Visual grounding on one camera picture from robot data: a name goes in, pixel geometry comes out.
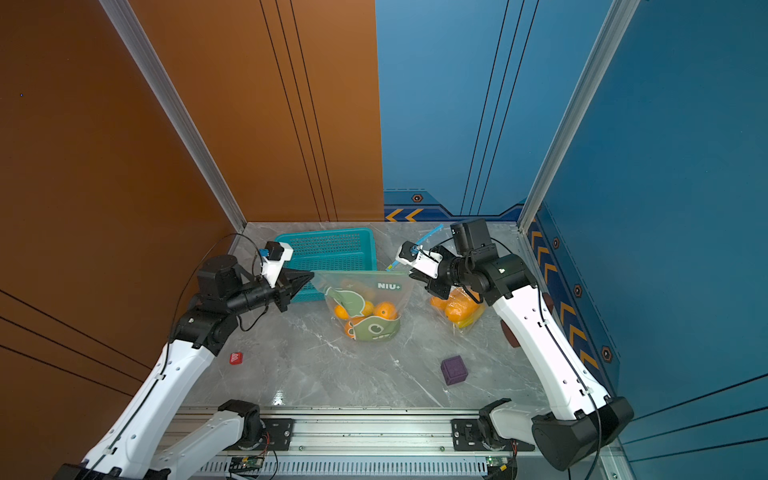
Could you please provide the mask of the orange mango later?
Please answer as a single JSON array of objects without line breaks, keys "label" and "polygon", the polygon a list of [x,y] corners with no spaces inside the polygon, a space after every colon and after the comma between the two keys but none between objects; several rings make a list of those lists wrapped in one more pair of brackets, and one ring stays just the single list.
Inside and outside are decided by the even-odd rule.
[{"label": "orange mango later", "polygon": [[454,289],[446,301],[444,315],[457,328],[466,328],[482,315],[484,308],[463,290]]}]

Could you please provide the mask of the clear bags stack green print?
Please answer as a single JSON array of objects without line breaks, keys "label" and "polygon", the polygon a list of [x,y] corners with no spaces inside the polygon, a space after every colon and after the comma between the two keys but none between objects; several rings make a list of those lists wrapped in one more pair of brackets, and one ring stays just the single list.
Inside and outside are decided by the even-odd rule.
[{"label": "clear bags stack green print", "polygon": [[[399,332],[415,281],[406,272],[398,271],[316,271],[312,285],[324,296],[331,318],[338,322],[347,338],[374,343],[391,340]],[[374,315],[360,318],[366,301],[375,306],[381,302],[393,303],[398,318],[393,321]],[[349,320],[335,317],[336,305],[347,310]]]}]

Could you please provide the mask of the orange mango front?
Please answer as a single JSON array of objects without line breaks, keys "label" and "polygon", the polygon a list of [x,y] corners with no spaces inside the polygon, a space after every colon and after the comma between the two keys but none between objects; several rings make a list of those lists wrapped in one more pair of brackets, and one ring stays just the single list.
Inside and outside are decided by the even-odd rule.
[{"label": "orange mango front", "polygon": [[374,307],[373,315],[388,321],[398,318],[396,306],[391,302],[381,302]]}]

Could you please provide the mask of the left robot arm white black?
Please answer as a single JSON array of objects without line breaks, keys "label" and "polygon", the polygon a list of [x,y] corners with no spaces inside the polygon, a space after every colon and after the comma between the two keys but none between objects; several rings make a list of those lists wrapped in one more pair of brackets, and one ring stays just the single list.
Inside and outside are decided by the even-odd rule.
[{"label": "left robot arm white black", "polygon": [[233,255],[202,262],[198,292],[173,323],[162,353],[119,418],[77,464],[63,464],[58,479],[188,479],[229,446],[267,445],[258,405],[228,400],[213,417],[163,452],[157,450],[179,407],[222,351],[241,317],[259,308],[286,311],[313,273],[286,267],[293,256],[283,242],[257,253],[260,271],[246,271]]}]

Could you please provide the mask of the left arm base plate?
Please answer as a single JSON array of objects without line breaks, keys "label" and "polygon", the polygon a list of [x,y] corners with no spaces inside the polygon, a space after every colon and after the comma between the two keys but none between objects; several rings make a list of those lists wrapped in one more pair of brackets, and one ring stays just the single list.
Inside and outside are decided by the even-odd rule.
[{"label": "left arm base plate", "polygon": [[288,451],[295,421],[291,418],[261,418],[247,421],[239,440],[229,447],[242,451]]}]

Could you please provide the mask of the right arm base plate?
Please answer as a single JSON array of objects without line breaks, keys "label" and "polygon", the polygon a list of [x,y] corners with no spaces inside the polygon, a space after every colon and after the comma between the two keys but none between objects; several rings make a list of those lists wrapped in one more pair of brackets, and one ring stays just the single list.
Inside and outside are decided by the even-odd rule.
[{"label": "right arm base plate", "polygon": [[535,452],[532,444],[518,440],[487,440],[478,419],[454,418],[450,421],[453,450],[457,452]]}]

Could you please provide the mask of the yellow orange mango back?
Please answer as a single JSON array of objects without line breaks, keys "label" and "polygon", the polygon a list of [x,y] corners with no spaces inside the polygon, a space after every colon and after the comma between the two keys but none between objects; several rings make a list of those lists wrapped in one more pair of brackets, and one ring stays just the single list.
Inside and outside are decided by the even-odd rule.
[{"label": "yellow orange mango back", "polygon": [[375,312],[375,305],[370,302],[366,301],[365,305],[363,307],[363,310],[361,311],[361,314],[359,315],[360,318],[368,318],[372,316]]}]

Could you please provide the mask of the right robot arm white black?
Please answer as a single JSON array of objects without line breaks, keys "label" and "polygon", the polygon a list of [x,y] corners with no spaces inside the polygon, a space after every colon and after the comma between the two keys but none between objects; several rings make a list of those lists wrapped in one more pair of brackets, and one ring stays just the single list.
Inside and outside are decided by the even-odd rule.
[{"label": "right robot arm white black", "polygon": [[628,400],[611,396],[587,370],[547,308],[533,271],[517,254],[499,254],[484,220],[453,224],[450,238],[452,249],[403,247],[414,257],[412,277],[441,299],[459,289],[492,308],[504,334],[528,358],[548,402],[538,413],[520,411],[508,400],[486,405],[479,414],[486,442],[532,444],[559,471],[600,455],[633,419]]}]

